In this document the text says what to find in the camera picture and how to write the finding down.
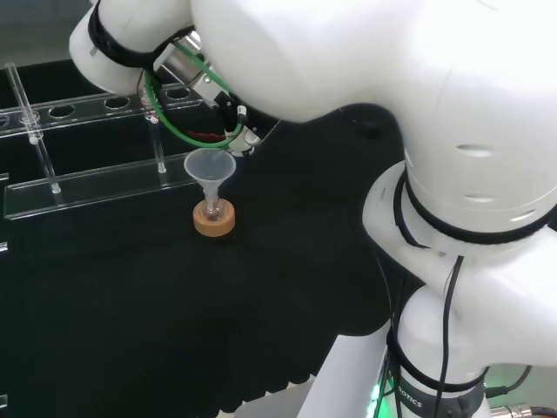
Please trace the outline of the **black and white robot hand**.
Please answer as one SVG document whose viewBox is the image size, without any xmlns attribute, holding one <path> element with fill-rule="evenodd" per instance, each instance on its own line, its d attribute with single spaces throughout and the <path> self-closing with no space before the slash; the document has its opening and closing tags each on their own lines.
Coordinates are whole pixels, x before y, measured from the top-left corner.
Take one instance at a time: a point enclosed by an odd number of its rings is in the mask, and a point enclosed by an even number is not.
<svg viewBox="0 0 557 418">
<path fill-rule="evenodd" d="M 220 86 L 215 78 L 203 71 L 193 79 L 191 88 L 217 115 L 222 128 L 215 128 L 213 131 L 187 130 L 186 134 L 205 143 L 216 144 L 228 140 L 229 143 L 224 146 L 224 149 L 233 156 L 245 158 L 251 156 L 261 143 L 261 138 L 247 126 L 247 116 L 244 116 L 242 121 L 238 120 L 238 108 L 241 106 L 238 99 Z"/>
</svg>

